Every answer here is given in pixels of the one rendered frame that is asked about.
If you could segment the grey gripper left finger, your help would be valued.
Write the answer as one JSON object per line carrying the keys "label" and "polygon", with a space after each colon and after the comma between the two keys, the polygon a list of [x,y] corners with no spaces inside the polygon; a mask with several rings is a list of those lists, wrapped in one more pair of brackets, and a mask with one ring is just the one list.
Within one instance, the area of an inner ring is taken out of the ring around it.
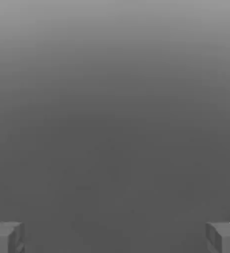
{"label": "grey gripper left finger", "polygon": [[0,222],[0,253],[25,253],[24,223]]}

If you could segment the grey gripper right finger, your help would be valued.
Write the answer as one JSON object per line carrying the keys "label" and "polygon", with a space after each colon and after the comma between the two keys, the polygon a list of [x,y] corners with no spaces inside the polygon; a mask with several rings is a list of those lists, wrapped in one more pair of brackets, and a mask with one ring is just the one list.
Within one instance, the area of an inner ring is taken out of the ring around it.
{"label": "grey gripper right finger", "polygon": [[205,235],[208,253],[230,253],[230,222],[207,222]]}

